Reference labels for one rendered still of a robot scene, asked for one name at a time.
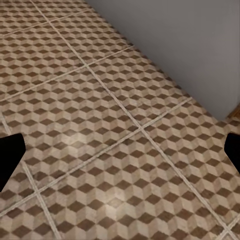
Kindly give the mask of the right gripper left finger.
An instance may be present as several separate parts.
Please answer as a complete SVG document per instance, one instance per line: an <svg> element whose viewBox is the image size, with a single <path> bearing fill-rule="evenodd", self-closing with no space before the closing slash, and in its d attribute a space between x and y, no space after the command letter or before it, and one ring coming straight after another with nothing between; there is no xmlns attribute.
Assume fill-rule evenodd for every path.
<svg viewBox="0 0 240 240"><path fill-rule="evenodd" d="M0 193L26 152L21 133L0 138Z"/></svg>

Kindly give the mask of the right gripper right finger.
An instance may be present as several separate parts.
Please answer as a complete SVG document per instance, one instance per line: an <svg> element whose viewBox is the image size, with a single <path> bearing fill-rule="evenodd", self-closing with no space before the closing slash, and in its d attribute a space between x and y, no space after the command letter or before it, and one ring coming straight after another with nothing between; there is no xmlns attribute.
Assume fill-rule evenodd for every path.
<svg viewBox="0 0 240 240"><path fill-rule="evenodd" d="M240 173L240 135L228 133L224 151Z"/></svg>

